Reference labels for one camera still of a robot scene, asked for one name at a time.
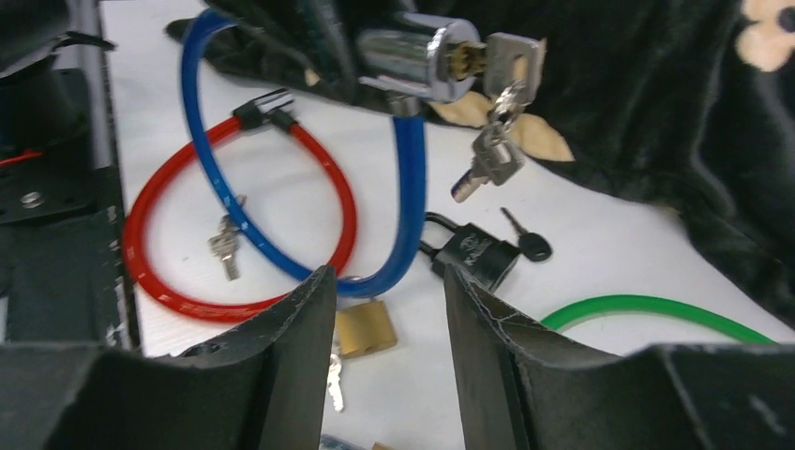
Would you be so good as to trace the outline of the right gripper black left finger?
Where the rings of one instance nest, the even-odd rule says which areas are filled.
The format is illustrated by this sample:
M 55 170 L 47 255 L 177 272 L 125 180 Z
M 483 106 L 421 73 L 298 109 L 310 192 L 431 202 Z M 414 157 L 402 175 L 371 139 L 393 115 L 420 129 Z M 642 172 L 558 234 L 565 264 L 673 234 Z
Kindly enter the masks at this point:
M 5 449 L 315 449 L 337 301 L 323 266 L 177 356 L 87 342 L 1 349 Z

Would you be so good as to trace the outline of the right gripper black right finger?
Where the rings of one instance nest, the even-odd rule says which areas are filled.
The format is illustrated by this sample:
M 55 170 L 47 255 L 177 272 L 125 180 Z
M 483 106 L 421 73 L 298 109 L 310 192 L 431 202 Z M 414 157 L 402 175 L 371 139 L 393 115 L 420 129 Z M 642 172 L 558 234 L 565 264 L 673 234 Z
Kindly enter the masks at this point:
M 564 337 L 449 267 L 446 315 L 469 449 L 790 449 L 794 348 Z

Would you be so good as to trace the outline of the small brass padlock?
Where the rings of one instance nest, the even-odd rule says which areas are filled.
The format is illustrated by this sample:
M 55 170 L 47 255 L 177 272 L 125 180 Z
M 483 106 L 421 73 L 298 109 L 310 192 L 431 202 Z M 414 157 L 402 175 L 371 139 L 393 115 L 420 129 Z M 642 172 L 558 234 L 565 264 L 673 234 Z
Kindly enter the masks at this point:
M 393 348 L 398 343 L 386 304 L 370 300 L 336 313 L 340 355 L 357 358 Z

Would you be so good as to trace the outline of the green cable lock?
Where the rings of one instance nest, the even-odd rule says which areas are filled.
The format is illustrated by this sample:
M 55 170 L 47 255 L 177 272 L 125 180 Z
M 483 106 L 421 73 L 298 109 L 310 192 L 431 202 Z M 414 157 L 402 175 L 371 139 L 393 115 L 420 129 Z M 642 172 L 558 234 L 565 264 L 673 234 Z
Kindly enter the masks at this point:
M 609 313 L 650 313 L 694 323 L 746 344 L 776 344 L 776 341 L 707 309 L 675 300 L 639 294 L 612 294 L 586 298 L 561 307 L 540 320 L 545 327 L 561 331 L 568 325 Z

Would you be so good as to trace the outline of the black Kajing padlock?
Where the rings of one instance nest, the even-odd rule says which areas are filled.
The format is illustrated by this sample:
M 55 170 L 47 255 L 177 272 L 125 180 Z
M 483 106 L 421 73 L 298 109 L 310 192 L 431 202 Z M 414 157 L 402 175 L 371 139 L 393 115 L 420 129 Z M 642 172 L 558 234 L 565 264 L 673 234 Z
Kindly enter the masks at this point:
M 420 241 L 419 250 L 430 261 L 431 271 L 444 277 L 445 267 L 453 264 L 474 277 L 485 289 L 496 291 L 514 268 L 519 249 L 473 223 L 458 225 L 448 217 L 428 211 L 425 222 L 439 225 L 451 233 L 450 239 L 435 248 Z

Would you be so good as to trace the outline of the black head padlock key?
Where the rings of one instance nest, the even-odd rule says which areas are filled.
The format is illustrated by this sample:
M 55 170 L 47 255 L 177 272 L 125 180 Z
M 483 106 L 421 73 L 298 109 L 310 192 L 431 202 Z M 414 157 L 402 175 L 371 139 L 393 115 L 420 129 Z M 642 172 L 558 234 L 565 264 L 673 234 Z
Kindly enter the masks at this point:
M 500 210 L 517 234 L 517 247 L 523 256 L 534 263 L 545 262 L 552 256 L 552 246 L 544 236 L 524 228 L 506 207 Z

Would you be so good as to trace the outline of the red lock keys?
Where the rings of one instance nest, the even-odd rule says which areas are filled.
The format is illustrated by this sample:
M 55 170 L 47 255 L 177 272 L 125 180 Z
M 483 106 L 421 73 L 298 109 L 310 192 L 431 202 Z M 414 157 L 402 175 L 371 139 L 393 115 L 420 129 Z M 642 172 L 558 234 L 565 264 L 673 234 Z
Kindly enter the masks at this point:
M 236 252 L 239 249 L 239 233 L 239 227 L 232 221 L 231 216 L 227 214 L 219 221 L 217 234 L 207 240 L 210 252 L 220 260 L 225 277 L 229 281 L 240 277 L 236 262 Z

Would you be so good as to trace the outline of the red cable lock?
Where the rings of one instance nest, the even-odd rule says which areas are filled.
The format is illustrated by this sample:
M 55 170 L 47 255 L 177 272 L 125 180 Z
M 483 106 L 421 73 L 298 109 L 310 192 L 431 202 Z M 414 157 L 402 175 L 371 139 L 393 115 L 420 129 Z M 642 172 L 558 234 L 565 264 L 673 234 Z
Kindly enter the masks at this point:
M 291 136 L 322 166 L 332 182 L 342 212 L 342 229 L 329 263 L 338 271 L 348 264 L 358 234 L 357 208 L 351 186 L 335 160 L 300 123 L 288 108 L 294 96 L 284 87 L 244 103 L 230 118 L 210 128 L 206 135 L 213 145 L 224 143 L 244 131 L 275 125 Z M 221 305 L 188 297 L 162 281 L 150 263 L 147 238 L 150 218 L 169 184 L 196 158 L 192 142 L 172 155 L 142 188 L 125 223 L 124 257 L 127 270 L 138 286 L 165 308 L 191 319 L 210 323 L 241 323 L 270 308 L 284 296 L 242 305 Z

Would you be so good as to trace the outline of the blue lock keys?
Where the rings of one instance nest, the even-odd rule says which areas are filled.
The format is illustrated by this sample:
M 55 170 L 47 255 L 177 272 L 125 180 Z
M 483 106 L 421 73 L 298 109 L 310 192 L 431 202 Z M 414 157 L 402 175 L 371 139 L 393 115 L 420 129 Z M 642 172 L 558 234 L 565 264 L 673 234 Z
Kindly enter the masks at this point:
M 483 85 L 494 101 L 472 142 L 472 166 L 451 188 L 454 201 L 466 201 L 488 183 L 502 186 L 523 167 L 519 145 L 509 134 L 535 100 L 542 66 L 541 41 L 502 32 L 488 36 Z

